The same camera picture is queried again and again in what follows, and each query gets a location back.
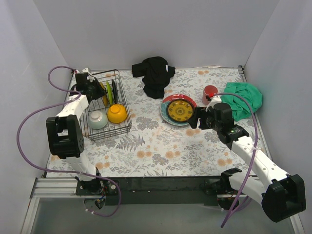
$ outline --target wire rack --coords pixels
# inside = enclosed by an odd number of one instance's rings
[[[110,70],[105,72],[98,72],[93,74],[99,82],[103,83],[106,90],[106,82],[108,81],[110,86],[112,87],[112,80],[115,81],[117,92],[118,92],[118,104],[123,105],[126,108],[127,112],[127,118],[125,121],[115,124],[110,121],[108,121],[108,124],[99,130],[95,130],[89,127],[88,125],[88,118],[89,115],[93,111],[102,111],[105,114],[108,113],[108,110],[110,108],[110,105],[108,104],[108,107],[105,107],[103,99],[99,98],[97,100],[93,100],[86,111],[82,114],[82,117],[80,118],[80,126],[82,129],[82,134],[90,139],[90,140],[101,140],[104,138],[114,137],[121,134],[126,134],[130,131],[132,121],[130,117],[129,107],[126,99],[126,95],[122,86],[120,74],[118,70]]]

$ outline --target pink cup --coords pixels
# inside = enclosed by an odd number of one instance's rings
[[[202,102],[205,104],[205,105],[208,105],[210,103],[210,101],[207,100],[206,96],[208,94],[217,94],[218,93],[218,89],[216,87],[214,87],[213,85],[207,85],[205,88],[204,88],[204,92],[203,92],[203,99],[202,99]]]

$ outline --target tabletop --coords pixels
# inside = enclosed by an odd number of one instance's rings
[[[197,106],[203,88],[214,85],[222,92],[227,82],[242,82],[237,69],[176,69],[165,97],[186,94]],[[105,177],[134,176],[218,176],[223,171],[248,165],[226,145],[213,130],[176,127],[165,122],[160,115],[160,99],[148,97],[141,78],[133,78],[131,71],[120,71],[128,100],[132,127],[120,138],[97,141],[85,140],[84,153]],[[251,118],[237,122],[254,138]],[[264,150],[261,140],[258,146]],[[48,169],[72,170],[58,156],[50,155]],[[47,173],[47,177],[74,177],[72,174]]]

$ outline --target green towel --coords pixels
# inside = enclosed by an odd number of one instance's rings
[[[253,112],[256,112],[262,105],[262,94],[254,85],[249,83],[228,82],[224,89],[224,93],[234,93],[242,96],[250,104]],[[248,118],[251,115],[248,106],[238,97],[222,95],[221,99],[222,102],[231,106],[235,121],[239,121],[242,118]]]

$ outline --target black garment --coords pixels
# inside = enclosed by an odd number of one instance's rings
[[[142,79],[145,84],[143,90],[147,96],[154,99],[164,97],[164,88],[175,73],[175,67],[169,67],[167,60],[162,57],[147,58],[142,63],[132,65],[133,77],[144,76]]]

